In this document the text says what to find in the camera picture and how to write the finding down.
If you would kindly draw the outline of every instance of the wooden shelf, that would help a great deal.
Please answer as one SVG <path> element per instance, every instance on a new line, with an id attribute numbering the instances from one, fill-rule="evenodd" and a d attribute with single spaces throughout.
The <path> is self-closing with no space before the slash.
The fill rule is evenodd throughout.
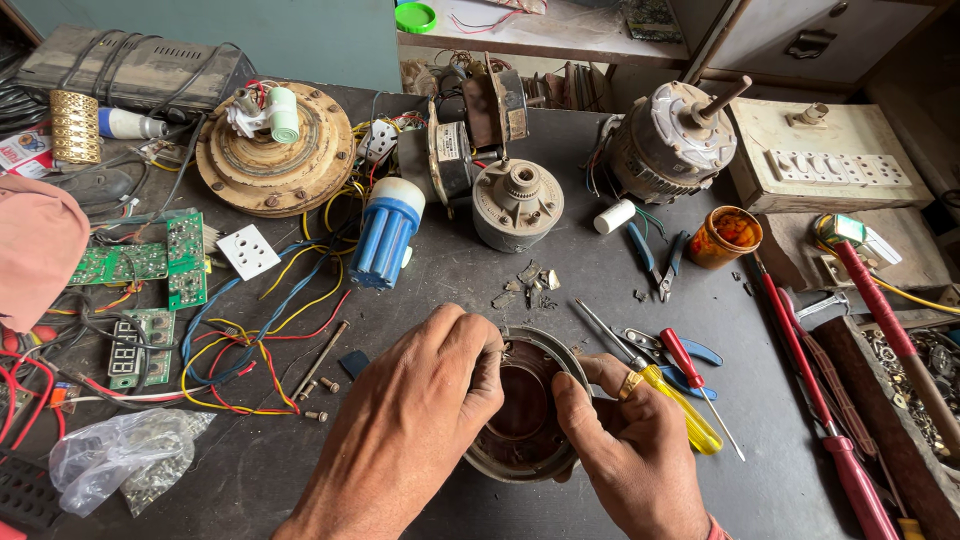
<path id="1" fill-rule="evenodd" d="M 437 26 L 426 34 L 397 32 L 396 39 L 401 45 L 671 69 L 682 69 L 689 60 L 686 45 L 631 39 L 626 24 L 615 32 L 582 32 L 579 36 L 565 33 L 563 26 L 557 25 L 555 32 L 548 34 L 544 30 L 538 31 L 544 25 L 522 20 L 543 15 L 518 13 L 489 32 L 464 34 L 454 26 L 450 19 L 452 14 L 466 24 L 479 25 L 499 20 L 510 9 L 484 0 L 420 1 L 437 13 Z"/>

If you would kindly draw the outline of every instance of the gold ring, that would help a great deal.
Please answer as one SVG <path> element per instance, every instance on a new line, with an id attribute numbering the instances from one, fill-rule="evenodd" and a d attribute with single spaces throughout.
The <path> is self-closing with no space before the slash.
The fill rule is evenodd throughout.
<path id="1" fill-rule="evenodd" d="M 643 376 L 637 371 L 630 371 L 630 375 L 627 376 L 627 379 L 623 381 L 623 386 L 620 386 L 620 401 L 626 401 L 630 396 L 631 392 L 634 391 L 634 388 L 640 381 L 643 380 Z"/>

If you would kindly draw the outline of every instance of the screw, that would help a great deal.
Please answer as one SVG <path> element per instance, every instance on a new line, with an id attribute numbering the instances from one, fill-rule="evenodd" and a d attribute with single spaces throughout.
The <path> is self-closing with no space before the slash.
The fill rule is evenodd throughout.
<path id="1" fill-rule="evenodd" d="M 316 386 L 317 386 L 317 382 L 315 380 L 311 380 L 310 382 L 308 382 L 306 384 L 306 388 L 303 388 L 303 391 L 301 391 L 297 395 L 297 399 L 300 401 L 307 399 L 310 396 L 310 392 L 312 392 Z"/>
<path id="2" fill-rule="evenodd" d="M 306 416 L 307 418 L 313 418 L 318 422 L 326 422 L 327 414 L 325 412 L 314 412 L 312 410 L 308 410 L 303 413 L 303 416 Z"/>
<path id="3" fill-rule="evenodd" d="M 340 384 L 337 384 L 336 382 L 333 382 L 326 377 L 320 377 L 320 382 L 322 382 L 324 386 L 330 389 L 331 394 L 336 394 L 338 391 L 340 391 Z"/>

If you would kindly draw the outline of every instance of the green circuit board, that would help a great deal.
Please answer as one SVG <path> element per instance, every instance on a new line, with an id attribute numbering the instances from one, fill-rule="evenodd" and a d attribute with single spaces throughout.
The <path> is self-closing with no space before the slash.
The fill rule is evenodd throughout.
<path id="1" fill-rule="evenodd" d="M 167 245 L 163 242 L 86 248 L 69 284 L 161 280 L 167 273 Z"/>
<path id="2" fill-rule="evenodd" d="M 151 345 L 167 346 L 174 344 L 174 323 L 176 314 L 163 307 L 153 309 L 125 309 L 139 322 Z M 130 341 L 139 341 L 136 330 L 127 321 L 118 321 L 114 334 Z M 163 384 L 170 379 L 170 362 L 173 351 L 147 351 L 124 343 L 113 343 L 110 351 L 110 364 L 107 374 L 110 376 L 110 390 L 133 388 L 140 380 L 142 355 L 147 355 L 147 380 L 145 385 Z"/>
<path id="3" fill-rule="evenodd" d="M 203 214 L 167 222 L 167 264 L 167 307 L 174 311 L 206 304 Z"/>

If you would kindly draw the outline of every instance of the black workbench surface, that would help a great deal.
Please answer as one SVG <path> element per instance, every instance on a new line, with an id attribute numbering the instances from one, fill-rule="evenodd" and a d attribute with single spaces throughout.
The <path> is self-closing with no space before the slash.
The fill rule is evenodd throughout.
<path id="1" fill-rule="evenodd" d="M 351 124 L 370 118 L 373 92 L 338 86 L 322 88 L 344 107 Z M 390 115 L 411 109 L 425 110 L 424 98 L 383 94 L 376 106 L 377 112 Z M 455 115 L 456 109 L 452 101 L 444 106 L 445 119 Z M 305 409 L 327 411 L 330 422 L 318 424 L 295 416 L 241 418 L 220 414 L 197 440 L 197 458 L 191 472 L 140 517 L 131 518 L 126 503 L 115 494 L 86 519 L 65 516 L 57 530 L 31 537 L 266 538 L 297 502 L 339 403 L 349 392 L 349 377 L 337 363 L 339 357 L 357 349 L 375 357 L 443 302 L 460 304 L 497 325 L 536 327 L 567 345 L 580 344 L 589 353 L 609 351 L 622 356 L 583 318 L 573 303 L 574 295 L 584 299 L 608 324 L 632 326 L 650 333 L 673 327 L 679 335 L 708 345 L 726 359 L 723 367 L 701 367 L 701 373 L 708 386 L 720 394 L 716 407 L 740 442 L 747 462 L 740 462 L 725 440 L 728 446 L 720 454 L 697 456 L 697 472 L 707 510 L 735 538 L 861 537 L 832 460 L 818 441 L 792 368 L 782 359 L 780 348 L 771 337 L 768 319 L 757 298 L 749 296 L 743 282 L 736 282 L 731 276 L 731 271 L 742 272 L 744 278 L 749 275 L 742 261 L 708 271 L 685 260 L 668 304 L 655 299 L 640 303 L 634 298 L 635 289 L 653 292 L 654 287 L 639 269 L 636 252 L 624 229 L 603 236 L 592 227 L 593 217 L 614 200 L 609 195 L 598 199 L 590 194 L 585 188 L 584 171 L 579 168 L 594 146 L 605 118 L 604 114 L 589 112 L 530 110 L 530 136 L 510 144 L 511 157 L 543 165 L 564 188 L 563 217 L 527 253 L 508 255 L 487 247 L 473 229 L 468 203 L 457 207 L 453 222 L 447 220 L 439 205 L 428 207 L 420 231 L 411 240 L 413 258 L 401 271 L 396 289 L 354 290 L 340 310 L 338 322 L 349 320 L 351 326 L 319 375 L 338 381 L 343 390 L 331 395 L 318 388 L 304 402 Z M 141 197 L 145 203 L 137 208 L 137 213 L 161 204 L 173 176 L 154 173 Z M 603 180 L 598 183 L 605 187 Z M 674 205 L 648 210 L 663 221 L 672 240 L 682 229 L 696 231 L 711 209 L 737 203 L 732 181 L 725 173 L 708 191 L 683 197 Z M 196 168 L 190 169 L 171 206 L 187 207 L 197 207 L 207 224 L 227 233 L 253 222 L 277 251 L 301 239 L 298 219 L 261 219 L 239 213 L 211 194 Z M 320 223 L 316 211 L 311 212 L 310 224 L 315 233 L 319 233 Z M 649 244 L 659 265 L 665 268 L 670 246 L 653 227 Z M 234 287 L 208 316 L 228 316 L 246 328 L 260 328 L 258 325 L 269 317 L 289 287 L 312 266 L 312 257 L 304 256 L 310 261 L 298 261 L 278 291 L 265 300 L 257 301 L 257 296 L 276 278 L 280 266 Z M 516 278 L 531 258 L 544 268 L 557 270 L 563 286 L 547 293 L 557 302 L 556 308 L 530 311 L 517 301 L 502 310 L 493 309 L 491 299 L 503 290 L 506 281 Z M 211 290 L 232 277 L 232 272 L 215 269 L 209 277 Z M 325 268 L 291 306 L 299 307 L 319 297 L 335 282 Z M 165 306 L 161 301 L 165 298 L 164 288 L 162 282 L 150 283 L 141 295 L 140 306 Z M 341 292 L 310 308 L 291 324 L 290 331 L 315 330 L 329 316 Z M 112 299 L 116 292 L 101 290 L 99 294 L 100 298 Z M 178 313 L 178 337 L 190 314 L 191 310 Z M 331 324 L 320 336 L 308 341 L 271 344 L 279 373 L 299 360 L 283 381 L 288 392 L 293 391 L 334 327 Z M 59 360 L 96 374 L 104 382 L 107 353 L 103 340 L 89 338 Z M 201 360 L 201 366 L 209 365 L 209 361 L 210 358 Z M 172 391 L 175 386 L 150 389 Z M 258 365 L 222 393 L 233 404 L 257 406 L 271 392 L 266 366 Z M 692 401 L 715 425 L 706 405 Z M 274 395 L 265 406 L 281 406 L 281 402 Z M 76 414 L 68 415 L 67 429 L 76 430 L 107 419 L 115 410 L 105 404 L 80 404 Z M 54 428 L 48 416 L 49 413 L 41 416 L 21 449 L 36 456 L 49 450 Z M 658 489 L 656 485 L 649 488 Z M 463 460 L 403 536 L 622 537 L 597 501 L 583 469 L 578 469 L 567 484 L 546 481 L 512 485 L 488 479 Z"/>

